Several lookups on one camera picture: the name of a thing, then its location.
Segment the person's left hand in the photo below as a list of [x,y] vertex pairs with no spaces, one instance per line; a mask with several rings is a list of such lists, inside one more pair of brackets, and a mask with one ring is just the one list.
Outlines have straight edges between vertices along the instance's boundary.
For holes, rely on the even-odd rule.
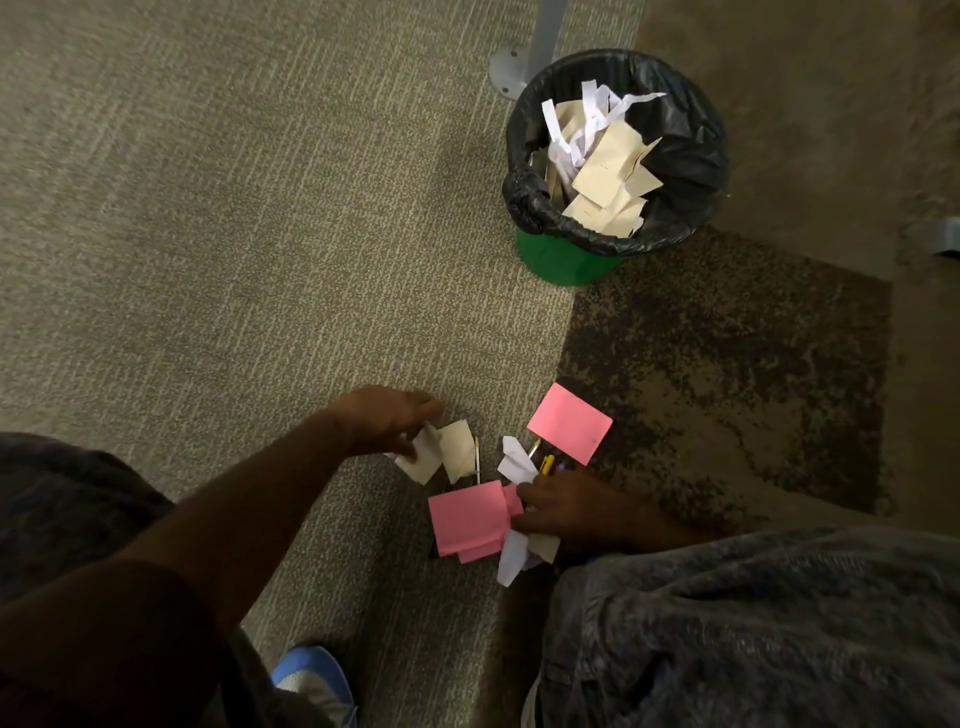
[[393,452],[395,438],[416,436],[443,415],[443,403],[424,391],[368,385],[336,398],[325,408],[340,432],[346,456]]

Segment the person's right hand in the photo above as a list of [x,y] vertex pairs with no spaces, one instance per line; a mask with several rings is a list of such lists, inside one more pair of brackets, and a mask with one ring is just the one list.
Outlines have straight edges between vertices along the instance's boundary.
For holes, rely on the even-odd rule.
[[585,552],[641,553],[636,543],[635,518],[645,498],[605,484],[583,470],[538,475],[554,480],[558,491],[558,537]]

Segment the beige paper piece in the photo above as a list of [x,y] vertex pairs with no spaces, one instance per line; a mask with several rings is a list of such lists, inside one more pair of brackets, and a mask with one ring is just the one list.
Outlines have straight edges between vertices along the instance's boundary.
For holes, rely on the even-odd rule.
[[440,434],[432,422],[426,422],[412,440],[415,458],[393,452],[386,456],[419,486],[426,486],[443,465]]
[[438,430],[442,466],[451,486],[474,477],[474,434],[465,418]]

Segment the pink paper sheets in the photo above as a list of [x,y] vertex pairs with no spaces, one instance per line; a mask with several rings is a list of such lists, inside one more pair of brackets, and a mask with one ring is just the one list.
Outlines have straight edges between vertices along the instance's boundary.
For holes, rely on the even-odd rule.
[[438,556],[468,564],[501,552],[511,518],[523,512],[517,487],[493,480],[428,497]]

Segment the person's left forearm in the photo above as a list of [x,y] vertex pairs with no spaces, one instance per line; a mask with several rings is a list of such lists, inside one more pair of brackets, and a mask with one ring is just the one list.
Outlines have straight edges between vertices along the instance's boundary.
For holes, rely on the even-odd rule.
[[321,410],[202,486],[117,555],[182,580],[230,635],[254,606],[358,429]]

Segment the person's right forearm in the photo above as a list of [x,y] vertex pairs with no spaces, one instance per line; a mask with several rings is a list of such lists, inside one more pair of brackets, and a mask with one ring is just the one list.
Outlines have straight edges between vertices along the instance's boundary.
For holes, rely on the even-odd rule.
[[692,525],[650,501],[637,506],[634,548],[640,553],[668,552],[721,540],[724,535]]

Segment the crumpled white paper piece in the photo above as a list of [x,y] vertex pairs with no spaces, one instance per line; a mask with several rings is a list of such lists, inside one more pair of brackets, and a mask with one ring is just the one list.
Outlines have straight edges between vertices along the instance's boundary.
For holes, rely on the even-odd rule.
[[539,470],[517,438],[503,436],[502,451],[503,457],[496,470],[506,483],[532,483],[536,479]]

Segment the white paper strip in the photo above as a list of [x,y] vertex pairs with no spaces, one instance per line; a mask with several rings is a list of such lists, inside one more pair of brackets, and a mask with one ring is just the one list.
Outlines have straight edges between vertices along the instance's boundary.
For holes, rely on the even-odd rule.
[[497,583],[509,588],[524,571],[543,564],[539,554],[531,550],[530,538],[516,530],[509,529],[503,540],[497,569]]

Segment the pink paper sheet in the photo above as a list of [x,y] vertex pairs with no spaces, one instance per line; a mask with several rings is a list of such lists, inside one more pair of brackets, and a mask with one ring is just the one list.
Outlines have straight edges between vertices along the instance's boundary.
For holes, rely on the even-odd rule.
[[613,424],[611,416],[554,382],[526,428],[579,465],[588,466]]

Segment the blue and white shoe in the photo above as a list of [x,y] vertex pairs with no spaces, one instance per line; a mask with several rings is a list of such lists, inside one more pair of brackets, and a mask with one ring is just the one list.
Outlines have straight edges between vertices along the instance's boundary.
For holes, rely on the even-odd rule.
[[270,674],[273,685],[296,696],[323,728],[358,728],[357,703],[339,661],[318,644],[288,651]]

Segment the green trash bin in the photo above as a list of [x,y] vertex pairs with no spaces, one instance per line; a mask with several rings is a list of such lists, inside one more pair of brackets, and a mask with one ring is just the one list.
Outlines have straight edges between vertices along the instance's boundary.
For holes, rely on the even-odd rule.
[[570,241],[543,234],[515,231],[515,249],[520,260],[542,281],[561,287],[592,284],[616,270],[622,257],[587,252]]

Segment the pile of beige paper scraps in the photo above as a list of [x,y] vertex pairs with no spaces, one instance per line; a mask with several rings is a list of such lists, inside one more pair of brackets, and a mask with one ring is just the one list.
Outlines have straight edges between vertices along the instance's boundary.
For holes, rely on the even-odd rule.
[[543,178],[552,206],[594,233],[620,239],[634,235],[644,223],[646,197],[663,187],[644,164],[660,141],[645,141],[626,117],[613,122],[569,185],[548,169],[547,145]]

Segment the bunch of white paper strips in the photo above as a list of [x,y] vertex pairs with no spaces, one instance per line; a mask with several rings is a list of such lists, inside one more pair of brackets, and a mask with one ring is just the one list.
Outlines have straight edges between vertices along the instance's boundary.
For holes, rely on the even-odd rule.
[[596,80],[583,81],[581,91],[580,100],[555,103],[550,99],[541,104],[549,134],[548,169],[566,185],[573,182],[607,127],[623,120],[632,106],[666,96],[666,92],[619,96]]

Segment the black bin liner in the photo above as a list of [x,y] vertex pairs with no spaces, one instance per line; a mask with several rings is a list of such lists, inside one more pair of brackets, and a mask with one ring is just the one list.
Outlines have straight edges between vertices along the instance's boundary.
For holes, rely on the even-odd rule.
[[[591,80],[618,95],[664,93],[626,112],[626,122],[644,138],[661,139],[650,168],[663,182],[647,205],[644,224],[627,239],[567,220],[549,202],[546,182],[529,163],[548,140],[542,103],[570,101],[581,83]],[[633,50],[582,51],[540,71],[516,101],[506,127],[508,171],[501,194],[513,223],[526,234],[563,239],[601,258],[632,258],[677,245],[711,220],[729,183],[726,142],[719,111],[670,63]]]

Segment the grey metal table leg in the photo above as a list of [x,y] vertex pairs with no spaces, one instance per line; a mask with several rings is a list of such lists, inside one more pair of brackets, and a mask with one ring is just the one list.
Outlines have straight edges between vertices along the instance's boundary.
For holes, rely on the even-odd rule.
[[538,0],[528,44],[502,48],[490,57],[487,77],[503,98],[518,100],[532,79],[554,62],[569,3],[570,0]]

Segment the grey metal furniture foot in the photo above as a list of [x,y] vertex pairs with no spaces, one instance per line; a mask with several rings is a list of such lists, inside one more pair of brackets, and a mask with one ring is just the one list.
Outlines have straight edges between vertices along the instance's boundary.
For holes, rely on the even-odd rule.
[[930,222],[927,249],[931,256],[960,262],[960,216],[950,216]]

